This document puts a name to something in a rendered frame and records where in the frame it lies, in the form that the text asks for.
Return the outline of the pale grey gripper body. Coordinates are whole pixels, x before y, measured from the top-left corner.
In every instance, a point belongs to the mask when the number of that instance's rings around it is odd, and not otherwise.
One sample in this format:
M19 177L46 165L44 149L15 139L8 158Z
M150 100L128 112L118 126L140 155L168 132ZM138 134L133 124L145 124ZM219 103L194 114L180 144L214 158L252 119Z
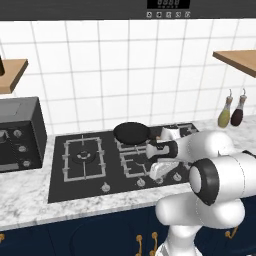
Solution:
M179 165L178 162L158 162L158 163L153 163L149 176L152 180L157 180L164 175L168 174L170 171L175 169Z

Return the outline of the grey burner grate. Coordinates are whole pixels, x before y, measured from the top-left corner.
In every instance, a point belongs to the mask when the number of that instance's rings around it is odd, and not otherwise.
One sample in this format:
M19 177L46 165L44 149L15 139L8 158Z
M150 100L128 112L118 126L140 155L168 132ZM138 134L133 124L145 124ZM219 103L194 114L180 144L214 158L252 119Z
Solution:
M148 176L152 163L146 156L146 145L126 145L115 140L119 151L121 167L127 178L140 178Z
M106 176L106 162L100 137L86 137L82 134L63 143L62 168L65 182L92 180Z

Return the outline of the black frying pan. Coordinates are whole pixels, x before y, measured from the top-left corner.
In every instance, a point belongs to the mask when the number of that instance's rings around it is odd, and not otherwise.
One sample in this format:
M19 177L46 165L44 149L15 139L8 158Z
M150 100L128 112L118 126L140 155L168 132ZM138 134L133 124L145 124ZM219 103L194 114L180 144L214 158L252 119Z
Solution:
M114 137L126 145L139 145L150 137L150 129L138 122L124 122L113 130Z

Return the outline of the black gas hob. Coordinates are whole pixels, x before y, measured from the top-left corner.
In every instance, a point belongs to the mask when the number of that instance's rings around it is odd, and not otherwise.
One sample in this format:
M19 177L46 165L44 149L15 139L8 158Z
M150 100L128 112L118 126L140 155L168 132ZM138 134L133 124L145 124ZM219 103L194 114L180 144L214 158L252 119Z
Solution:
M100 137L102 139L102 149L104 150L104 161L106 162L106 176L104 178L82 180L74 182L65 182L62 168L64 161L62 155L64 154L63 143L68 139L75 139L84 134L86 137ZM113 131L103 131L94 133L81 133L62 135L55 138L52 171L49 187L48 201L50 203L69 201L74 199L91 198L96 196L103 196L108 194L117 194L129 191L136 191L142 189L149 189L159 186L168 186L186 183L188 181L188 170L185 165L178 162L179 165L164 175L164 182L158 185L150 176L140 177L145 181L144 187L137 185L139 178L127 178L124 170L121 167L119 158L119 151L115 142ZM173 179L173 175L179 173L182 180L177 182ZM101 187L104 183L110 185L111 189L108 193L104 193Z

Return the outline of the navy cupboard door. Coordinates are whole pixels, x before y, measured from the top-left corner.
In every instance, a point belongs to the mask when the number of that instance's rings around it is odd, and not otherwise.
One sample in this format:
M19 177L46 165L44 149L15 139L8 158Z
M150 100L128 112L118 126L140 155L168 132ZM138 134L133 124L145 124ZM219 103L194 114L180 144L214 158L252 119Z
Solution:
M243 198L245 218L232 239L225 230L203 227L195 245L203 256L256 256L256 196Z
M48 224L2 231L0 256L70 256L67 242L52 232Z
M69 242L71 256L135 256L136 236L142 235L142 256L150 256L154 240L147 209L92 218L81 224Z

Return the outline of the dark red vinegar bottle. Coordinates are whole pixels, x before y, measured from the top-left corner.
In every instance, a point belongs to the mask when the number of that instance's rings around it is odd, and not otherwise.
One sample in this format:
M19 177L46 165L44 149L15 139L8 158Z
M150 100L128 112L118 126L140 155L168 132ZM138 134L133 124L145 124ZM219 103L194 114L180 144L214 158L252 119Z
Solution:
M247 99L246 91L243 91L243 94L239 98L238 105L236 109L234 110L232 116L231 116L231 125L232 126L239 126L243 120L243 109L244 109L244 103Z

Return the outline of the black toaster oven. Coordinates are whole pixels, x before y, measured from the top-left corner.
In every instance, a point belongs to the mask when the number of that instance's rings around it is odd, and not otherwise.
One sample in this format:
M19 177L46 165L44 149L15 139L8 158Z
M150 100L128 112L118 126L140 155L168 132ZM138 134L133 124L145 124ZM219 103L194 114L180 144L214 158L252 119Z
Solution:
M16 138L14 130L22 136ZM43 165L47 133L38 97L0 99L0 173L40 169ZM24 145L27 152L18 147ZM29 169L22 167L30 160Z

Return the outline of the dark range hood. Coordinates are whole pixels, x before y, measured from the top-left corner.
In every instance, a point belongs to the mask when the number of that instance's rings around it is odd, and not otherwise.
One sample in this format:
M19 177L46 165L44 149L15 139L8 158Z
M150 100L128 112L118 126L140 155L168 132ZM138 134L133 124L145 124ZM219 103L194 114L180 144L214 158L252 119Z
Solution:
M256 18L256 0L0 0L0 21Z

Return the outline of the wooden wall shelf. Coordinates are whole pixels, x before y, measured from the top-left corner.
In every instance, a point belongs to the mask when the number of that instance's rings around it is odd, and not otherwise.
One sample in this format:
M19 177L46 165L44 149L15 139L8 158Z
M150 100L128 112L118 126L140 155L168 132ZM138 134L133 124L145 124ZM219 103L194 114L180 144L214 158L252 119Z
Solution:
M11 94L28 66L27 59L4 59L0 66L4 74L0 74L0 94Z
M256 50L214 51L213 57L256 78Z

